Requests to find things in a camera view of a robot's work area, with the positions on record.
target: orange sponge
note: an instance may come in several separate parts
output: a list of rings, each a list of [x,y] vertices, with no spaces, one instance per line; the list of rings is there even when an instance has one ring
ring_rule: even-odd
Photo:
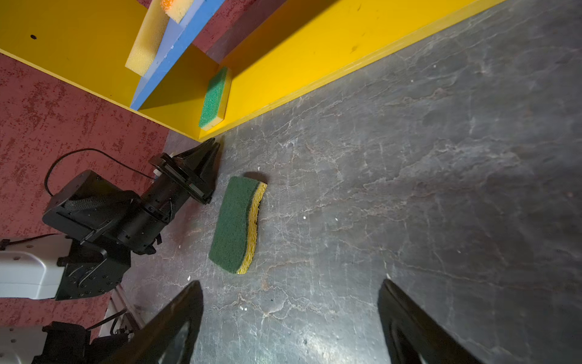
[[[193,3],[194,0],[162,0],[161,5],[174,22],[180,23]]]

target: red textured wall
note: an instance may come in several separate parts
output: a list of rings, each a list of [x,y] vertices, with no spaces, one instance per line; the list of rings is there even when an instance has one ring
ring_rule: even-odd
[[[54,160],[75,149],[101,149],[148,174],[168,130],[39,70],[0,54],[0,236],[53,232],[41,221],[49,201],[42,182]],[[63,160],[51,176],[53,193],[93,169],[122,189],[145,191],[150,180],[95,152]],[[90,326],[103,319],[109,295],[55,302],[0,299],[0,326],[63,321]]]
[[[137,0],[146,8],[151,0]],[[225,0],[192,44],[220,63],[285,0]]]

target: yellow foam layer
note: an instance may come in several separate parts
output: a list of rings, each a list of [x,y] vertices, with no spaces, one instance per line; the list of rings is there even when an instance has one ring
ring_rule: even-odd
[[[267,189],[265,183],[259,182],[257,190],[253,196],[253,203],[249,211],[249,230],[247,231],[247,253],[244,255],[243,264],[237,270],[237,274],[247,273],[254,257],[254,249],[257,246],[257,218],[258,205]]]
[[[125,67],[143,77],[151,64],[154,63],[162,42],[169,17],[160,5],[161,0],[153,0],[145,14],[140,30],[137,32],[135,43],[129,52]]]
[[[218,124],[220,124],[223,120],[224,120],[224,114],[222,114],[222,116],[216,116],[214,119],[212,119],[211,122],[206,124],[206,126],[203,126],[202,130],[208,131],[208,130],[214,128],[215,126],[217,126]]]
[[[162,0],[161,7],[174,22],[180,23],[193,3],[194,0]]]

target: blue wooden board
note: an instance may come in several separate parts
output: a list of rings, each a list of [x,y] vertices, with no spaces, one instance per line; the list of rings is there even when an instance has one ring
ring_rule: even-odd
[[[179,24],[170,19],[154,63],[137,85],[130,106],[132,109],[139,110],[141,108],[224,1],[194,0]]]

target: green scouring pad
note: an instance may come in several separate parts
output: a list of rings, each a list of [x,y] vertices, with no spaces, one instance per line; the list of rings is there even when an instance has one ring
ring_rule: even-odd
[[[258,204],[267,185],[246,177],[231,177],[222,200],[208,257],[231,273],[244,274],[257,244]]]
[[[208,83],[202,115],[198,123],[202,130],[208,131],[224,120],[231,83],[232,71],[226,67],[223,67]]]

